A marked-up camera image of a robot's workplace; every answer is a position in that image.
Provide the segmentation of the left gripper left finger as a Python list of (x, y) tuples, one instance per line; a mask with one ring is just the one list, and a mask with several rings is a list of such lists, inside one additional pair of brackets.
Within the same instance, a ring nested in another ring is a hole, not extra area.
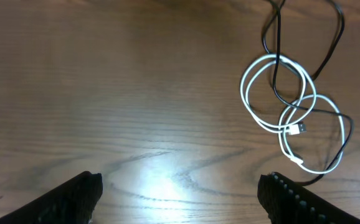
[(0, 224), (89, 224), (102, 193), (102, 175), (84, 171), (1, 217)]

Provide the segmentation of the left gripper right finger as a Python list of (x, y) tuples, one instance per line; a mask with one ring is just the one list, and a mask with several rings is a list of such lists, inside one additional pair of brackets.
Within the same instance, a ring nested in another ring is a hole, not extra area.
[(360, 219), (278, 172), (260, 176), (257, 197), (272, 224), (360, 224)]

